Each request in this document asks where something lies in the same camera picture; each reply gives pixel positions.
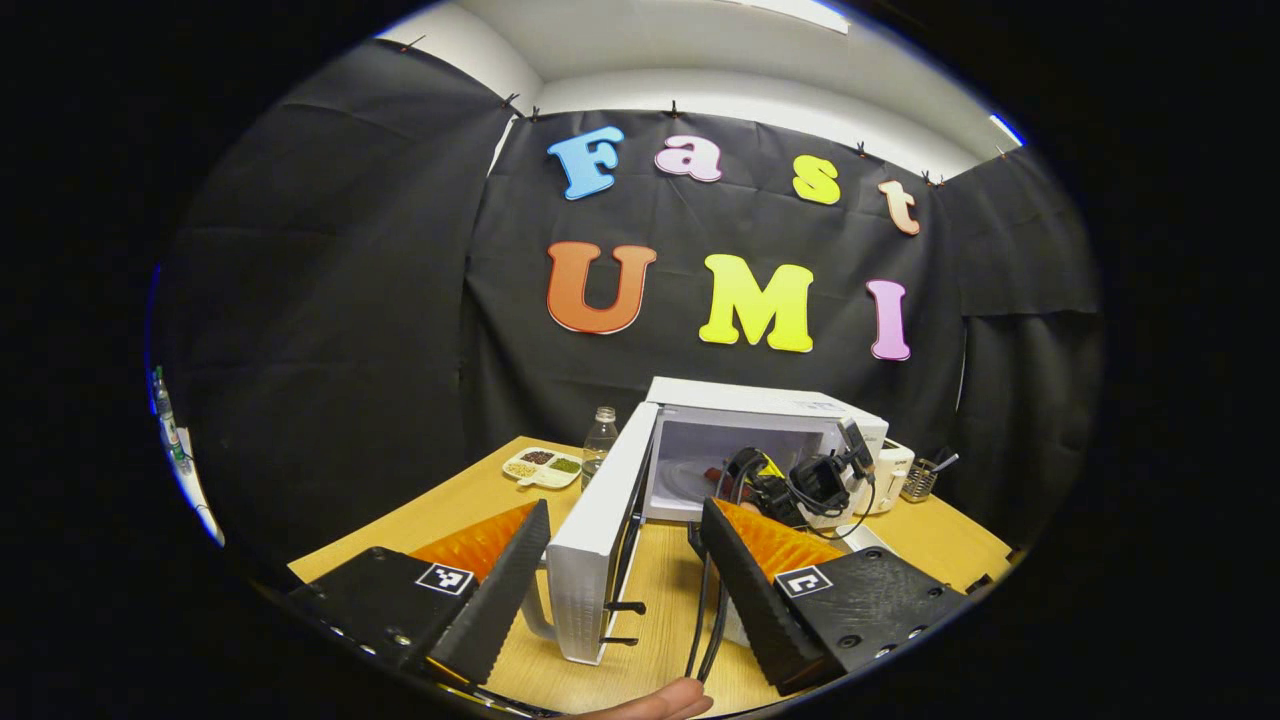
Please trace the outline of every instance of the wooden table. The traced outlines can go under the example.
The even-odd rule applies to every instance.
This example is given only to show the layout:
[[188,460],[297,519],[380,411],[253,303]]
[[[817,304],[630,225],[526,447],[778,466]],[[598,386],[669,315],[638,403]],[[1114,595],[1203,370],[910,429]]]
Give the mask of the wooden table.
[[[575,480],[562,489],[521,488],[506,478],[502,464],[529,446],[581,454],[576,447],[518,437],[416,500],[294,560],[289,569],[311,582],[370,546],[412,552],[536,498],[547,500],[554,534],[581,496],[581,484]],[[983,574],[1000,579],[1009,569],[1005,557],[1010,547],[937,497],[919,503],[900,501],[888,512],[867,518],[865,525],[901,557],[960,592]],[[517,614],[484,689],[561,712],[599,710],[658,689],[685,671],[700,580],[701,561],[685,539],[685,525],[646,523],[623,600],[644,601],[648,612],[622,612],[613,628],[616,637],[640,638],[640,643],[609,647],[599,666],[570,662],[554,642],[530,632]],[[545,570],[538,571],[538,584],[550,618]],[[708,602],[703,647],[710,634],[713,609],[714,602]],[[731,642],[721,643],[707,679],[707,694],[716,698],[716,705],[705,716],[783,700],[764,679],[750,648]]]

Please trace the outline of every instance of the bottle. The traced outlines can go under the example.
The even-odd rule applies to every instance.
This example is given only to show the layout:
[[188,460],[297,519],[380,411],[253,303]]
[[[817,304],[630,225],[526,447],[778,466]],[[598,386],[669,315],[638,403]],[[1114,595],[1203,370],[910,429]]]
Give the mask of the bottle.
[[616,419],[617,414],[612,407],[595,409],[595,424],[582,442],[582,489],[586,489],[595,471],[600,469],[604,456],[613,450],[613,441],[618,439],[618,428],[613,425]]
[[163,370],[157,366],[155,373],[156,415],[160,418],[164,442],[173,454],[174,464],[186,473],[189,469],[187,454],[182,451],[182,439],[178,437],[178,425],[173,420],[173,401],[169,400],[169,391],[164,387]]

